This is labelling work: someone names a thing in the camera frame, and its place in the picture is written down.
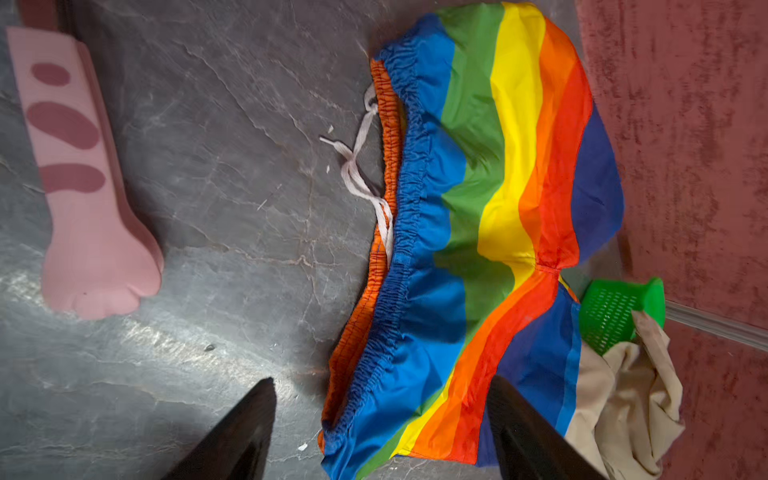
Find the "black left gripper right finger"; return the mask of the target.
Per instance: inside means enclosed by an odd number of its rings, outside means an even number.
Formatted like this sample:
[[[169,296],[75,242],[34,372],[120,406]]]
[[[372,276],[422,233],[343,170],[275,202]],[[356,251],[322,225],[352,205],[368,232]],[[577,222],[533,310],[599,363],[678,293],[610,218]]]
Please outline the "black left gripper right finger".
[[[492,379],[490,429],[504,479],[602,479],[506,379]]]

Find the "rainbow striped shorts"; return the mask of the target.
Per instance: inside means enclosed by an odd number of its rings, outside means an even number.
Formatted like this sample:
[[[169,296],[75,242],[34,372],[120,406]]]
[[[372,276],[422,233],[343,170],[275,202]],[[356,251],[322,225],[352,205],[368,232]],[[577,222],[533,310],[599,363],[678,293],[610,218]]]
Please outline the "rainbow striped shorts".
[[[477,3],[425,15],[370,66],[357,142],[380,121],[385,191],[335,143],[377,230],[330,360],[326,474],[362,479],[396,456],[495,465],[495,377],[599,465],[562,274],[616,234],[624,198],[575,47],[532,4]]]

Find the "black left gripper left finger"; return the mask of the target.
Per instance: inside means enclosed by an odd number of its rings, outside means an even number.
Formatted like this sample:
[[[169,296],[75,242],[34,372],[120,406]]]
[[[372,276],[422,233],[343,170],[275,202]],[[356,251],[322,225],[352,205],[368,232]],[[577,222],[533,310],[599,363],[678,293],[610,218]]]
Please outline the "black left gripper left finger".
[[[273,379],[260,380],[165,477],[262,479],[276,406]]]

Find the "beige shorts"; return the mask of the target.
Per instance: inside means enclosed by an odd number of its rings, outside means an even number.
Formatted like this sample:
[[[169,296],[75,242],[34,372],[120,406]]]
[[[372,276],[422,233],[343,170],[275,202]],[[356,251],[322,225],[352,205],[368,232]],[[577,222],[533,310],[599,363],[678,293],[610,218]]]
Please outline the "beige shorts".
[[[666,333],[644,312],[632,319],[634,341],[602,356],[581,344],[565,440],[607,479],[658,479],[663,456],[685,429],[683,386]]]

